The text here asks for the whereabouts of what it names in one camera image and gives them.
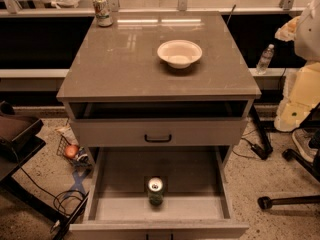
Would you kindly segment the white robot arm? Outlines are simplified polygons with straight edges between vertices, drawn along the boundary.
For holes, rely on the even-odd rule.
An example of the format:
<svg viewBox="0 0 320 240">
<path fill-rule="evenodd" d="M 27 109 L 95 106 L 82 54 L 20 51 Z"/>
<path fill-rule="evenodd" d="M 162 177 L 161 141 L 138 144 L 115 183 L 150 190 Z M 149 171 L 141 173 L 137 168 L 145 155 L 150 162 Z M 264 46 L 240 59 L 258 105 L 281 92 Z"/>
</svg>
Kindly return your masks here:
<svg viewBox="0 0 320 240">
<path fill-rule="evenodd" d="M 320 104 L 320 0 L 312 0 L 275 33 L 275 38 L 294 42 L 294 52 L 306 63 L 289 72 L 283 87 L 274 126 L 282 132 L 298 128 Z"/>
</svg>

